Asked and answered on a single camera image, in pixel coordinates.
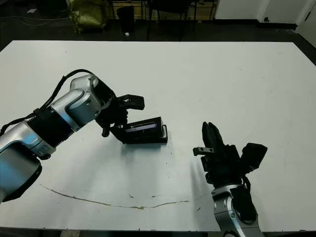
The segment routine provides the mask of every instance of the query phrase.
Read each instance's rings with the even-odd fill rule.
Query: dark floor
[[[76,34],[70,19],[39,21],[30,19],[3,18],[7,16],[26,16],[44,19],[64,18],[67,12],[55,14],[35,12],[26,14],[30,6],[16,7],[13,4],[0,5],[0,50],[12,40],[116,40],[147,41],[145,21],[135,23],[135,32],[126,37],[120,29],[119,21],[110,20],[106,31]],[[150,41],[178,41],[180,26],[184,28],[181,41],[283,41],[294,42],[316,65],[316,49],[294,30],[259,28],[255,24],[214,24],[213,22],[196,23],[193,31],[192,22],[165,21],[152,23]]]

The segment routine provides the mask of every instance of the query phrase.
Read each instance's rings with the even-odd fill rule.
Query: door
[[[316,47],[316,3],[306,20],[296,29],[296,32]]]

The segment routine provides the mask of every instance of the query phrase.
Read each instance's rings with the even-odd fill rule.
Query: black cable
[[[55,97],[57,96],[58,92],[60,91],[61,87],[63,86],[63,84],[65,83],[65,81],[72,77],[73,75],[77,74],[77,73],[89,73],[89,74],[93,74],[92,72],[86,70],[86,69],[77,69],[77,70],[74,70],[70,73],[68,73],[66,76],[63,76],[61,78],[61,80],[58,82],[55,90],[53,91],[53,94],[49,97],[49,99],[40,107],[40,109],[44,109],[46,107],[48,107],[52,102],[53,100],[55,99]],[[29,115],[25,116],[25,117],[22,117],[22,118],[18,118],[18,119],[15,119],[5,125],[2,126],[1,130],[0,130],[0,136],[4,135],[5,131],[7,130],[7,128],[11,125],[14,125],[14,124],[17,124],[19,122],[22,122],[23,120],[26,120],[26,119],[30,119],[30,118],[33,118],[35,116],[34,113],[30,113]]]
[[[61,80],[59,81],[59,83],[57,84],[55,90],[53,91],[53,94],[49,97],[49,99],[40,107],[40,109],[46,108],[47,106],[49,106],[53,100],[55,99],[55,97],[57,96],[58,92],[60,91],[61,87],[63,86],[63,84],[65,83],[65,81],[72,77],[73,75],[77,74],[77,73],[89,73],[89,74],[93,74],[92,72],[86,70],[86,69],[77,69],[74,70],[70,73],[68,73],[66,76],[63,76],[61,78]]]

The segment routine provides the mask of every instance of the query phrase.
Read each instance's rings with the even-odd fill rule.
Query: silver robot arm segment
[[[95,75],[73,79],[70,91],[47,107],[35,110],[0,137],[0,203],[20,197],[41,172],[40,161],[62,141],[95,120],[115,94]]]

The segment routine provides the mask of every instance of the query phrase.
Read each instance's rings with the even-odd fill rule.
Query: chair
[[[180,20],[182,18],[182,14],[184,14],[184,20],[187,18],[189,5],[192,0],[147,0],[148,8],[149,8],[149,25],[147,28],[147,40],[149,40],[150,26],[153,15],[153,10],[157,11],[158,21],[160,21],[160,11],[177,13],[180,15]],[[181,40],[183,33],[183,28],[181,29],[179,41]]]

